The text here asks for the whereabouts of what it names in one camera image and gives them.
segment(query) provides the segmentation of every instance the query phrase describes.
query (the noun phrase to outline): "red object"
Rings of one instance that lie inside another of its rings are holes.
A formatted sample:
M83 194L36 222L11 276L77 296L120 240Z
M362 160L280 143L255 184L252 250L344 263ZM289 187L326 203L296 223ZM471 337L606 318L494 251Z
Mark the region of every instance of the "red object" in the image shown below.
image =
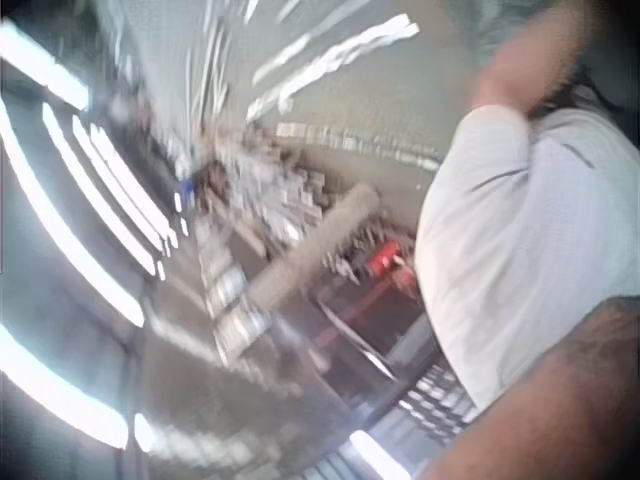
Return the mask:
M394 265L393 257L400 255L400 244L395 240L385 243L380 251L369 260L369 271L371 274L380 278L387 273Z

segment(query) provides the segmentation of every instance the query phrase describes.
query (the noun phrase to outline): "skin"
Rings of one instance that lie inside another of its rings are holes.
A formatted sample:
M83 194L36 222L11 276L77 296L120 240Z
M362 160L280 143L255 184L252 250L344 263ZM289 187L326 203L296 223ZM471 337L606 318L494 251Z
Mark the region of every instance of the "skin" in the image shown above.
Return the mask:
M607 300L424 480L640 478L625 463L639 453L639 351L640 297ZM620 471L628 467L635 475Z
M564 0L535 18L482 72L472 108L529 113L566 79L592 31L592 12L590 3ZM640 478L622 471L640 454L633 454L640 445L639 332L640 297L601 304L423 479Z

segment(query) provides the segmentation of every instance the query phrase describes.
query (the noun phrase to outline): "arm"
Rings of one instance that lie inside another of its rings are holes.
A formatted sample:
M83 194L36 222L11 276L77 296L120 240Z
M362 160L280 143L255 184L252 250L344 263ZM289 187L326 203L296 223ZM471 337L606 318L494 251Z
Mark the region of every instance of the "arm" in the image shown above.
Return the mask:
M604 302L425 480L615 478L640 448L639 350L640 297Z
M593 22L588 0L559 0L507 41L480 74L472 109L503 105L526 114L566 79Z

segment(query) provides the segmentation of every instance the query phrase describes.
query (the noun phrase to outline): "white shirt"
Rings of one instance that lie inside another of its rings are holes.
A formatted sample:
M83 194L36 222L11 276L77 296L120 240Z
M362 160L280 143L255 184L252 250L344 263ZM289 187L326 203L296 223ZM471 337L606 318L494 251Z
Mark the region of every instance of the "white shirt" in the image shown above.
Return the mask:
M488 407L598 303L640 294L640 156L606 120L485 106L424 203L416 268L442 349Z

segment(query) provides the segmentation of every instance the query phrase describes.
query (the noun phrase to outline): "person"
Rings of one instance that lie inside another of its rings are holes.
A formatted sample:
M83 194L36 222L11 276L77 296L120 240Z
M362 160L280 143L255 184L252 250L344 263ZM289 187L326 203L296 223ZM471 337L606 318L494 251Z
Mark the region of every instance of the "person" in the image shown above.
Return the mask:
M598 306L423 480L640 478L640 297Z
M594 12L557 1L499 49L424 202L421 291L482 411L601 301L640 294L638 151L592 111L528 118L566 82Z

